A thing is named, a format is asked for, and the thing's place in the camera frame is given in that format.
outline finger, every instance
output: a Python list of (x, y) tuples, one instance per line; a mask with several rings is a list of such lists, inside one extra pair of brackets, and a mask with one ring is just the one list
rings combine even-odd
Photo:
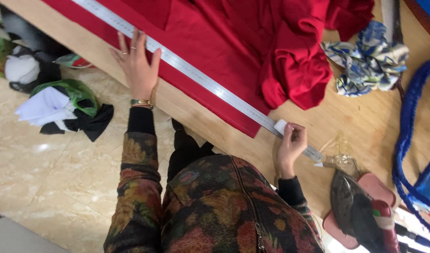
[(307, 143), (307, 131), (305, 127), (292, 123), (291, 126), (298, 133), (298, 142)]
[(118, 64), (121, 66), (122, 63), (124, 63), (124, 60), (120, 57), (120, 55), (113, 49), (109, 48), (110, 54), (113, 58), (118, 62)]
[(139, 32), (139, 30), (136, 27), (134, 27), (133, 28), (133, 37), (132, 37), (131, 46), (130, 46), (130, 54), (131, 55), (134, 55), (137, 52), (137, 50), (133, 49), (133, 47), (136, 48), (135, 45), (137, 44), (137, 41), (138, 41), (139, 37), (140, 37), (140, 32)]
[(137, 55), (139, 57), (143, 57), (145, 55), (145, 42), (146, 42), (146, 33), (141, 32), (140, 37), (137, 41), (137, 45), (135, 46), (137, 48)]
[(286, 143), (290, 143), (291, 135), (293, 135), (293, 128), (291, 127), (291, 123), (288, 122), (284, 128), (284, 138), (282, 139), (282, 141), (285, 141)]
[(126, 46), (126, 39), (124, 37), (124, 34), (119, 31), (118, 31), (118, 40), (120, 42), (120, 48), (121, 48), (122, 54), (127, 55), (126, 53), (129, 53), (129, 51), (128, 51), (128, 47)]
[(154, 54), (152, 54), (151, 68), (157, 74), (159, 73), (160, 57), (162, 55), (162, 49), (158, 48)]

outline jacket zipper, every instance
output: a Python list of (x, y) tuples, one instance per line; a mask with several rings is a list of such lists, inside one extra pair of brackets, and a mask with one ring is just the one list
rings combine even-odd
[(245, 193), (245, 195), (248, 197), (248, 200), (249, 200), (249, 202), (251, 203), (251, 206), (252, 206), (252, 211), (253, 211), (253, 215), (254, 215), (255, 232), (257, 233), (257, 247), (258, 247), (258, 250), (261, 253), (266, 253), (265, 247), (263, 245), (262, 229), (260, 228), (260, 224), (258, 222), (257, 208), (255, 207), (255, 204), (254, 204), (254, 201), (252, 200), (251, 195), (246, 190), (246, 187), (243, 184), (243, 180), (241, 179), (240, 171), (239, 171), (237, 165), (235, 164), (235, 162), (232, 160), (232, 158), (231, 158), (231, 162), (234, 165), (235, 172), (236, 172), (237, 177), (238, 177), (238, 181), (240, 182), (240, 188)]

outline woman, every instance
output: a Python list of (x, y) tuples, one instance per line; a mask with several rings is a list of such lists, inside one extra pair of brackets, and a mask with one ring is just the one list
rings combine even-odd
[(161, 204), (161, 176), (149, 100), (161, 50), (145, 57), (146, 35), (137, 29), (122, 55), (133, 103), (124, 136), (118, 203), (104, 243), (106, 252), (323, 252), (307, 201), (293, 170), (307, 147), (304, 127), (287, 124), (277, 154), (279, 195), (254, 166), (199, 148), (173, 121), (176, 151)]

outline cutting table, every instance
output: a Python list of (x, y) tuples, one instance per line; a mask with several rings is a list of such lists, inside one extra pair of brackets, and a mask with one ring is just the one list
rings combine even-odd
[[(110, 45), (102, 39), (66, 19), (41, 0), (0, 2), (125, 84), (121, 68), (107, 50)], [(376, 0), (374, 15), (376, 20), (382, 21), (380, 0)], [(403, 77), (405, 87), (413, 72), (430, 59), (430, 36), (403, 1), (401, 19), (404, 42), (410, 49), (408, 70)], [(339, 37), (337, 32), (325, 31), (323, 40), (338, 41)], [(399, 134), (401, 101), (398, 92), (375, 90), (358, 98), (337, 95), (334, 78), (342, 70), (333, 63), (331, 69), (334, 77), (320, 106), (303, 111), (287, 101), (272, 111), (269, 117), (306, 126), (310, 145), (324, 155), (350, 155), (357, 160), (362, 172), (375, 173), (386, 186), (394, 189), (391, 168), (393, 148)], [(154, 90), (152, 103), (224, 152), (251, 162), (271, 183), (278, 179), (274, 160), (280, 139), (268, 130), (262, 127), (252, 139), (162, 79)], [(430, 79), (418, 105), (413, 144), (404, 161), (408, 180), (414, 183), (429, 161)], [(314, 214), (323, 217), (330, 210), (329, 192), (334, 169), (316, 167), (314, 164), (314, 161), (301, 156), (295, 171), (309, 207)]]

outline blue and white fabric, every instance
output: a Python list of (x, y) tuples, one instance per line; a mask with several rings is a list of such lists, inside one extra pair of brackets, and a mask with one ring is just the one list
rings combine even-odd
[(326, 55), (345, 68), (336, 80), (338, 94), (357, 97), (372, 89), (390, 90), (406, 70), (409, 49), (402, 43), (388, 43), (387, 28), (372, 20), (360, 31), (355, 45), (348, 42), (323, 42)]

